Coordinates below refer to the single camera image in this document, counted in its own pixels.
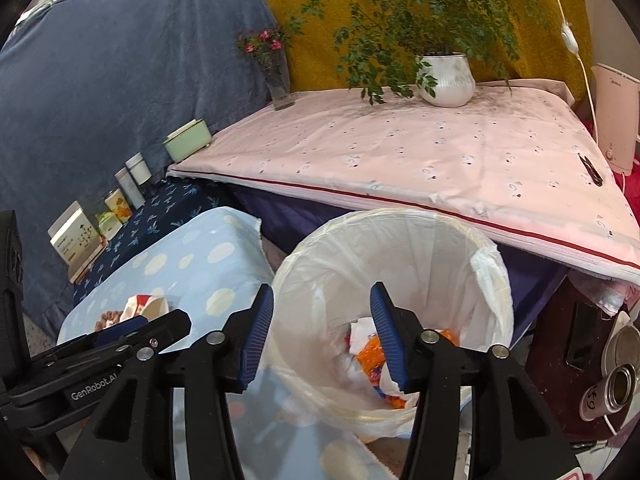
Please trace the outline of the black hair clip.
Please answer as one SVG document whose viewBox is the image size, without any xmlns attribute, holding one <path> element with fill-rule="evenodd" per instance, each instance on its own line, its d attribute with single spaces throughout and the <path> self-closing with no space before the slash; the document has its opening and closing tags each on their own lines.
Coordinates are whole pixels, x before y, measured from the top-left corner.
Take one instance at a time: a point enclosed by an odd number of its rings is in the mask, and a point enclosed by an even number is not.
<svg viewBox="0 0 640 480">
<path fill-rule="evenodd" d="M 603 178 L 600 176 L 600 174 L 598 173 L 598 170 L 596 169 L 595 166 L 593 166 L 592 162 L 590 162 L 588 157 L 582 154 L 579 154 L 578 157 L 582 162 L 582 164 L 585 166 L 585 170 L 587 171 L 587 174 L 589 174 L 589 177 L 591 178 L 593 184 L 597 186 L 602 186 Z"/>
</svg>

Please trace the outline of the glass vase with flowers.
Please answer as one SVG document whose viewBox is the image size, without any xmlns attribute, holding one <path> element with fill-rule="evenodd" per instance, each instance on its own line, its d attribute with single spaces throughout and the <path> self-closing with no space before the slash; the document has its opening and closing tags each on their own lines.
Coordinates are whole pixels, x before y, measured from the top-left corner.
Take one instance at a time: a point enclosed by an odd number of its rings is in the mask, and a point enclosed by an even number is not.
<svg viewBox="0 0 640 480">
<path fill-rule="evenodd" d="M 262 71 L 275 110 L 285 110 L 295 104 L 290 91 L 285 56 L 287 44 L 288 35 L 281 27 L 241 34 L 238 38 L 240 51 L 251 58 Z"/>
</svg>

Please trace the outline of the white green small box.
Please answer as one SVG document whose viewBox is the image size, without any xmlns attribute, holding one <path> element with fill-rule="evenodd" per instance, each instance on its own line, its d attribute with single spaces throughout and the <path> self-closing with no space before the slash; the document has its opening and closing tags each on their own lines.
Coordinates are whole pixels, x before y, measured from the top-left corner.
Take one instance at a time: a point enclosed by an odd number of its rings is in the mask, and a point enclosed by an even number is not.
<svg viewBox="0 0 640 480">
<path fill-rule="evenodd" d="M 113 211 L 104 211 L 96 215 L 98 229 L 106 240 L 112 240 L 122 229 L 122 222 Z"/>
</svg>

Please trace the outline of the white card box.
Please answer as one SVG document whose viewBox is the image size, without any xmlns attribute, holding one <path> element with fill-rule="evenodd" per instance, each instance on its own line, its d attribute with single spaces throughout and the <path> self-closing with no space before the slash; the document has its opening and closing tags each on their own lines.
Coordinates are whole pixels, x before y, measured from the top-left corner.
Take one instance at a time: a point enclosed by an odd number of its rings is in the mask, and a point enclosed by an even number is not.
<svg viewBox="0 0 640 480">
<path fill-rule="evenodd" d="M 48 229 L 50 244 L 67 266 L 68 280 L 74 284 L 104 252 L 105 238 L 99 233 L 77 200 Z"/>
</svg>

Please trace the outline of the blue velvet backdrop cloth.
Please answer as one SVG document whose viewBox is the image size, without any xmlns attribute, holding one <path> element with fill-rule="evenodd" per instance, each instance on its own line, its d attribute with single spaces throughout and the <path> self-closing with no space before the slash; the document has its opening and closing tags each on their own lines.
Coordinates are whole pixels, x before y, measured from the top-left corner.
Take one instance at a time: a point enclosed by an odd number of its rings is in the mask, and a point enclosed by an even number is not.
<svg viewBox="0 0 640 480">
<path fill-rule="evenodd" d="M 94 214 L 141 154 L 168 164 L 169 133 L 201 118 L 218 131 L 269 92 L 239 34 L 271 24 L 267 0 L 62 0 L 1 51 L 1 206 L 17 216 L 23 308 L 55 336 L 73 307 L 52 223 L 72 203 Z"/>
</svg>

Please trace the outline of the yellow backdrop cloth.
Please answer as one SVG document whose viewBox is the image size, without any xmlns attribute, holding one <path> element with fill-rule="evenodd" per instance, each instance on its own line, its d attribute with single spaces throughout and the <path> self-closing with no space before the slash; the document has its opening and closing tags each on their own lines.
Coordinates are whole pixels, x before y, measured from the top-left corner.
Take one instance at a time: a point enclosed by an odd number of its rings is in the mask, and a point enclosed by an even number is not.
<svg viewBox="0 0 640 480">
<path fill-rule="evenodd" d="M 298 36 L 296 90 L 413 82 L 418 56 L 462 53 L 478 81 L 548 78 L 582 100 L 592 58 L 585 0 L 267 0 Z"/>
</svg>

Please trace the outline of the orange printed small box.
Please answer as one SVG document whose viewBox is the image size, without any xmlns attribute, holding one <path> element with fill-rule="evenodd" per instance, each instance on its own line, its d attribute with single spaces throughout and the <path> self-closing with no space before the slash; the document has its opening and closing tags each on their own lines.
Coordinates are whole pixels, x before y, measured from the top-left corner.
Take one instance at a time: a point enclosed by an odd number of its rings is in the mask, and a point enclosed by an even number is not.
<svg viewBox="0 0 640 480">
<path fill-rule="evenodd" d="M 122 224 L 127 223 L 134 214 L 120 188 L 116 188 L 116 190 L 108 194 L 104 203 Z"/>
</svg>

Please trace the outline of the white paper towel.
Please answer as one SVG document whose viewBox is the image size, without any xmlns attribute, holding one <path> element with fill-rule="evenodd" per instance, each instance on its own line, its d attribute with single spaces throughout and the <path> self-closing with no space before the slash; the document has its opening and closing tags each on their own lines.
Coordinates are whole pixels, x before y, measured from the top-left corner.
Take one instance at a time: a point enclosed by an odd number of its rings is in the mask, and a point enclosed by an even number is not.
<svg viewBox="0 0 640 480">
<path fill-rule="evenodd" d="M 355 322 L 351 322 L 347 335 L 348 355 L 355 359 L 375 335 L 373 318 L 358 318 Z"/>
</svg>

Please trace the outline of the pink bed sheet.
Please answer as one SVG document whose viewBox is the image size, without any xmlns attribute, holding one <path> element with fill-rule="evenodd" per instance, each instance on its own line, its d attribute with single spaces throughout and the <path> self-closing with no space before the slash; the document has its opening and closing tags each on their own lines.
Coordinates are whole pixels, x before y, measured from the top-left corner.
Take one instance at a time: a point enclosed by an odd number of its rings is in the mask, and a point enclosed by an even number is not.
<svg viewBox="0 0 640 480">
<path fill-rule="evenodd" d="M 570 104 L 564 84 L 548 80 L 483 84 L 458 108 L 302 92 L 285 110 L 264 107 L 222 129 L 169 171 L 348 210 L 449 214 L 495 242 L 637 283 L 638 222 Z"/>
</svg>

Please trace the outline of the light blue patterned tablecloth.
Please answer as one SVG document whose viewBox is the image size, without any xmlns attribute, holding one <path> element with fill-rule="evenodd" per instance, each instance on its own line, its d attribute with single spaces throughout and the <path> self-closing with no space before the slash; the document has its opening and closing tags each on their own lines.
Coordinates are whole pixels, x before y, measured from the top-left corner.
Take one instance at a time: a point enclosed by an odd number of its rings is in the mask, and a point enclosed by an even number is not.
<svg viewBox="0 0 640 480">
<path fill-rule="evenodd" d="M 186 222 L 126 262 L 66 316 L 58 341 L 93 331 L 101 314 L 136 295 L 163 297 L 186 312 L 189 347 L 246 309 L 273 272 L 262 251 L 260 222 L 220 207 Z M 228 397 L 244 474 L 249 479 L 388 479 L 390 471 L 352 434 L 320 422 L 275 374 L 261 366 L 248 389 Z"/>
</svg>

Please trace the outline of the pink electric kettle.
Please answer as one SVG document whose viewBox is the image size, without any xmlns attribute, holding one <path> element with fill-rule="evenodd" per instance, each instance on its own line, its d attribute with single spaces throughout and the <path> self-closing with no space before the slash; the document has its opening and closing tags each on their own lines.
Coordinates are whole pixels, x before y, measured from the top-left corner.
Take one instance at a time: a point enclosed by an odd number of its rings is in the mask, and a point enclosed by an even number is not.
<svg viewBox="0 0 640 480">
<path fill-rule="evenodd" d="M 597 89 L 598 147 L 611 169 L 628 177 L 639 142 L 639 81 L 605 64 L 591 70 Z"/>
</svg>

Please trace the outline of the mint green tissue box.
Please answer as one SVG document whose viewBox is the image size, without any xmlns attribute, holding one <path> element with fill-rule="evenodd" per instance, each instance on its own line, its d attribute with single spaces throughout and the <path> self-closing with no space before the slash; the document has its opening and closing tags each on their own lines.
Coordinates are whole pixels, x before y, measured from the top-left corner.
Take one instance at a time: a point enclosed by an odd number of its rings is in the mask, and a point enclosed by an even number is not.
<svg viewBox="0 0 640 480">
<path fill-rule="evenodd" d="M 209 146 L 213 136 L 204 119 L 192 119 L 169 133 L 163 146 L 173 162 L 182 162 L 202 148 Z"/>
</svg>

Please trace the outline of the navy floral cloth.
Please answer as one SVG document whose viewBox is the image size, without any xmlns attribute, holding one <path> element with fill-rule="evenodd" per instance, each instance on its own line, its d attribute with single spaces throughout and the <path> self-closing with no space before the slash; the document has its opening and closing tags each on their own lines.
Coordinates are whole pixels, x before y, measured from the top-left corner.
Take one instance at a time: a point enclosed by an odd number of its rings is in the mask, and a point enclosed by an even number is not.
<svg viewBox="0 0 640 480">
<path fill-rule="evenodd" d="M 74 306 L 111 274 L 175 229 L 217 207 L 242 210 L 230 186 L 202 179 L 167 178 L 112 238 L 74 287 Z"/>
</svg>

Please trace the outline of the metal can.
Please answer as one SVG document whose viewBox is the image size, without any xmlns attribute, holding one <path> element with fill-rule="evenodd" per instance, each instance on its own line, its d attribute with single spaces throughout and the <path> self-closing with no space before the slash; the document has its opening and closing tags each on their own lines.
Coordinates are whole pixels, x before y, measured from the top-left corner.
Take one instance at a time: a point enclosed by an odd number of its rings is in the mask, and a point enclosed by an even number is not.
<svg viewBox="0 0 640 480">
<path fill-rule="evenodd" d="M 579 416 L 585 422 L 616 414 L 634 395 L 636 370 L 631 364 L 615 367 L 608 376 L 589 387 L 579 404 Z"/>
</svg>

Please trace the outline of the orange plastic bag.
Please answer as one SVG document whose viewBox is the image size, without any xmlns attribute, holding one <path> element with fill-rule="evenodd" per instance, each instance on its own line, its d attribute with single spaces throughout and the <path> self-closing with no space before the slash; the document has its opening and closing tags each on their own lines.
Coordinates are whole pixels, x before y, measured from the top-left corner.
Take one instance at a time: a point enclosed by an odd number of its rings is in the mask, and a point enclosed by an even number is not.
<svg viewBox="0 0 640 480">
<path fill-rule="evenodd" d="M 378 396 L 394 410 L 414 408 L 418 404 L 417 393 L 402 393 L 390 377 L 380 338 L 376 334 L 355 358 L 360 370 Z"/>
</svg>

